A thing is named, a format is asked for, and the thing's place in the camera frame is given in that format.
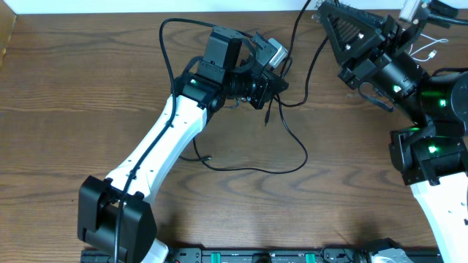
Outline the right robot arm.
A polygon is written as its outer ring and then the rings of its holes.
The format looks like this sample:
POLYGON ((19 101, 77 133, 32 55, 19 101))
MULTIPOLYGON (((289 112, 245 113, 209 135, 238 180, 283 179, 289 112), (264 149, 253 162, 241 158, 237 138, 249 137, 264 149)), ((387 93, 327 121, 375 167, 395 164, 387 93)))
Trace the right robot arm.
POLYGON ((324 1, 317 15, 351 89, 366 84, 371 102, 400 109, 411 126, 390 134, 390 159, 431 226, 444 262, 467 260, 467 71, 429 74, 407 51, 432 23, 462 24, 441 1, 406 1, 398 18, 324 1))

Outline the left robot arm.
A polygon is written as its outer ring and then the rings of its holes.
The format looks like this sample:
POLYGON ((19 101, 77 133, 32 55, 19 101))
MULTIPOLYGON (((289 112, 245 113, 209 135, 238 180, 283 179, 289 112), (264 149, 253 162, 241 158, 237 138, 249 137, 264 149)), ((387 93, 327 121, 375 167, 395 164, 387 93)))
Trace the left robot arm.
POLYGON ((215 26, 205 52, 172 79, 171 94, 147 135, 104 179, 86 178, 78 197, 78 238, 107 262, 163 262, 152 212, 163 180, 184 148, 228 99, 259 110, 287 83, 275 68, 287 57, 275 39, 215 26))

